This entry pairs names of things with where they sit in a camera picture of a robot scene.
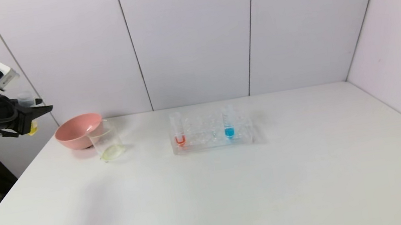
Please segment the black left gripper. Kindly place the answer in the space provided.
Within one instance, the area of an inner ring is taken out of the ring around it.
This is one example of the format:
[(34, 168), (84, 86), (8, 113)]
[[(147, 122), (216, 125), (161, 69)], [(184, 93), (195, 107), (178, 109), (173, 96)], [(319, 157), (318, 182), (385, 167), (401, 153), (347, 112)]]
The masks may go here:
[(35, 134), (39, 127), (35, 119), (50, 113), (54, 107), (38, 106), (42, 102), (28, 93), (21, 93), (15, 99), (0, 94), (0, 136)]

